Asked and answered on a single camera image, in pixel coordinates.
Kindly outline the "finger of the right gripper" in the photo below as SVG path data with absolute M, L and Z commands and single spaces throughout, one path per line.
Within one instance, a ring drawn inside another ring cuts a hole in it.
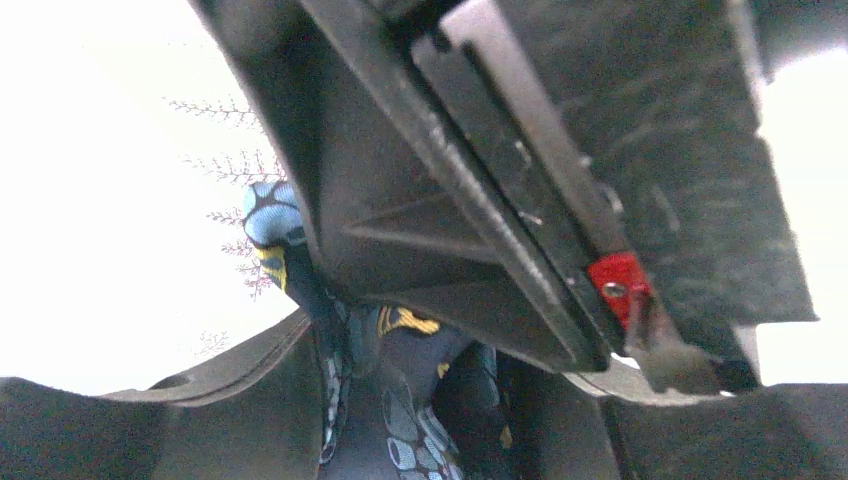
M 574 299 L 369 1 L 197 1 L 331 285 L 553 371 L 593 370 Z

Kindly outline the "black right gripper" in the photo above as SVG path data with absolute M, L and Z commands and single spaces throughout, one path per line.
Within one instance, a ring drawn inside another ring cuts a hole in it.
M 758 129 L 748 1 L 369 1 L 579 306 L 604 372 L 761 384 L 812 303 Z

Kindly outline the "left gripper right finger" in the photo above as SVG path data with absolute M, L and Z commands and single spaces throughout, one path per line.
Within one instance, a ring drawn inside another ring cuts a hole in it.
M 655 394 L 616 364 L 506 376 L 512 436 L 528 479 L 843 479 L 847 388 L 788 384 L 739 396 Z

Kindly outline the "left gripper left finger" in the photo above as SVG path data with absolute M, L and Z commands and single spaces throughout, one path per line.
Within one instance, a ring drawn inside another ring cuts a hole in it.
M 314 479 L 323 383 L 311 322 L 278 324 L 147 390 L 1 382 L 5 479 Z

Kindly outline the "blue floral necktie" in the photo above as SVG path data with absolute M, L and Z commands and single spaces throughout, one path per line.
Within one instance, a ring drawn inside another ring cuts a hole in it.
M 243 228 L 261 271 L 309 317 L 322 479 L 514 479 L 496 351 L 414 310 L 345 297 L 315 267 L 293 188 L 256 182 Z

